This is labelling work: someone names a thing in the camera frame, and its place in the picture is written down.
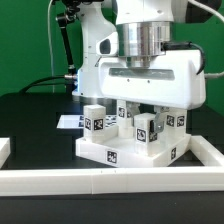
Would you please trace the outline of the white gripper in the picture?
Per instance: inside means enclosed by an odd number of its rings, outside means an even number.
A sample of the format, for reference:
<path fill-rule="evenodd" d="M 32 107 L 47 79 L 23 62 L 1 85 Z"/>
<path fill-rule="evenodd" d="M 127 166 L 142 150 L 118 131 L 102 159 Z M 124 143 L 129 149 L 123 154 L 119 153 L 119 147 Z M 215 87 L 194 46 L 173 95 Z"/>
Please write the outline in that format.
<path fill-rule="evenodd" d="M 198 50 L 167 51 L 153 58 L 149 68 L 127 68 L 121 58 L 103 58 L 99 64 L 101 91 L 104 97 L 131 101 L 128 118 L 140 113 L 139 103 L 165 106 L 154 108 L 155 118 L 150 122 L 150 131 L 161 133 L 168 107 L 191 110 L 205 102 L 204 73 L 198 74 L 200 60 Z"/>

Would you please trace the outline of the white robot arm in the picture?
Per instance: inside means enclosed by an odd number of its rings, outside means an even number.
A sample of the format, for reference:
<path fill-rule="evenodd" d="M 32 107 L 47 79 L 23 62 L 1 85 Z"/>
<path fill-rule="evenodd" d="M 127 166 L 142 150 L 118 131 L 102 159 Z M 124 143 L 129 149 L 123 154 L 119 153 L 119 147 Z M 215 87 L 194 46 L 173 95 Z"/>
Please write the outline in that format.
<path fill-rule="evenodd" d="M 203 49 L 172 40 L 172 25 L 186 21 L 192 4 L 217 16 L 198 0 L 112 0 L 115 23 L 102 15 L 103 0 L 62 0 L 68 22 L 81 21 L 85 60 L 78 94 L 159 108 L 191 110 L 206 98 Z"/>

